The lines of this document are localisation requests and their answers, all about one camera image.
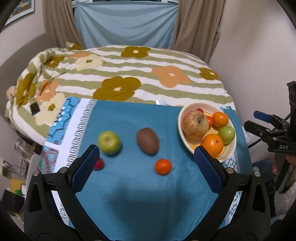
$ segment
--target green apple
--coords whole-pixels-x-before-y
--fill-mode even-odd
[[[98,145],[102,152],[106,155],[111,155],[119,151],[121,142],[114,132],[104,131],[98,137]]]
[[[235,137],[235,130],[231,126],[223,126],[218,132],[224,144],[228,145]]]

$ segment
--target floral striped blanket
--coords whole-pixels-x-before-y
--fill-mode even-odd
[[[18,78],[6,116],[22,134],[43,145],[67,96],[171,106],[206,102],[231,106],[219,75],[199,58],[168,49],[111,45],[83,50],[47,49]],[[40,111],[33,115],[30,106]]]

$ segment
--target picture frame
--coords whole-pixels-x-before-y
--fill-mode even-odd
[[[35,0],[22,0],[15,8],[5,26],[11,22],[35,11]]]

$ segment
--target hand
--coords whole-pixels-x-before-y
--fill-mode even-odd
[[[278,175],[280,171],[278,170],[278,167],[276,165],[276,153],[271,157],[271,159],[274,161],[272,164],[272,172],[275,175]],[[286,160],[290,163],[296,166],[296,155],[293,154],[286,154]]]

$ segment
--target bowl of fruit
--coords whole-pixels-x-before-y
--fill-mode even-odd
[[[234,126],[228,116],[206,103],[184,106],[178,116],[178,131],[192,154],[202,145],[220,162],[229,159],[237,145]]]

